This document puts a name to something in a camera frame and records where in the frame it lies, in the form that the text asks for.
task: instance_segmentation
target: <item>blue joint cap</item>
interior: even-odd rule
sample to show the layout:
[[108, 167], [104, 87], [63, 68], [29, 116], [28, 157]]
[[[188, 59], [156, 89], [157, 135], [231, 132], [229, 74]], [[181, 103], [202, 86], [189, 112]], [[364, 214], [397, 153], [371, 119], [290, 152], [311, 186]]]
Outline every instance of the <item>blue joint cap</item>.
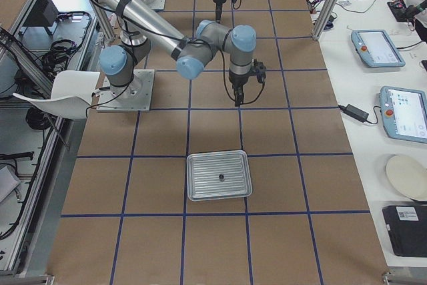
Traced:
[[248, 25], [238, 25], [232, 30], [232, 42], [241, 51], [253, 51], [256, 46], [255, 29]]
[[196, 78], [204, 69], [203, 63], [194, 57], [185, 56], [176, 61], [176, 70], [186, 79]]
[[196, 38], [199, 38], [201, 33], [203, 33], [203, 30], [206, 28], [206, 26], [211, 23], [215, 23], [215, 21], [211, 21], [207, 19], [200, 21], [199, 27], [197, 27], [197, 30], [195, 31]]
[[99, 65], [108, 76], [117, 75], [126, 65], [126, 51], [120, 46], [105, 48], [99, 55]]

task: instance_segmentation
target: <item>black plug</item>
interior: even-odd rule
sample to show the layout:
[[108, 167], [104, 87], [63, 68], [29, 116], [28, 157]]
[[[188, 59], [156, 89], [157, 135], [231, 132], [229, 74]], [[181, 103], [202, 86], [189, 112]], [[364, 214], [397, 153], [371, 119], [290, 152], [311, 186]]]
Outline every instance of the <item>black plug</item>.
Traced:
[[346, 107], [343, 105], [338, 105], [338, 107], [342, 110], [343, 113], [362, 123], [368, 120], [369, 113], [366, 113], [365, 111], [358, 109], [353, 105], [348, 104]]

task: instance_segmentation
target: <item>silver tray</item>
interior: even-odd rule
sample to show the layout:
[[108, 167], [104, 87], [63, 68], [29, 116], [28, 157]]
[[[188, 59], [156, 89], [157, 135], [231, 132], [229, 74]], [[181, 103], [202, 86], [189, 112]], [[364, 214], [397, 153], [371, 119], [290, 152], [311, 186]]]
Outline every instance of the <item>silver tray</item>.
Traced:
[[187, 194], [190, 200], [238, 198], [251, 193], [248, 155], [243, 150], [187, 157]]

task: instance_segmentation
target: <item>tablet screen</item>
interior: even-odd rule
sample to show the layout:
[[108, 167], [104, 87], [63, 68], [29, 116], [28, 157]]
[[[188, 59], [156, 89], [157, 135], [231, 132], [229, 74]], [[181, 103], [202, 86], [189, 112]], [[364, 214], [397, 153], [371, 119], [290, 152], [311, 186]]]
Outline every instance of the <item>tablet screen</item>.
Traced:
[[393, 101], [396, 133], [399, 135], [427, 138], [426, 108], [420, 93], [388, 90]]
[[382, 32], [360, 32], [365, 46], [368, 48], [374, 63], [397, 63], [400, 60]]

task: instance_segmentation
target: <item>white plastic chair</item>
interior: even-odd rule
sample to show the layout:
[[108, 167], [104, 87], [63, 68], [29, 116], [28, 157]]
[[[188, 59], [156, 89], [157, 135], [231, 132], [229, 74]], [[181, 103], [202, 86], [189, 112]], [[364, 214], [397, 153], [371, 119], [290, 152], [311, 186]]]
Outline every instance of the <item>white plastic chair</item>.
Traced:
[[86, 118], [86, 109], [91, 105], [92, 93], [99, 78], [99, 72], [64, 70], [53, 82], [50, 99], [33, 99], [13, 93], [16, 98], [28, 101], [41, 111], [46, 112], [47, 119], [57, 132], [59, 139], [67, 146], [51, 115], [69, 119]]

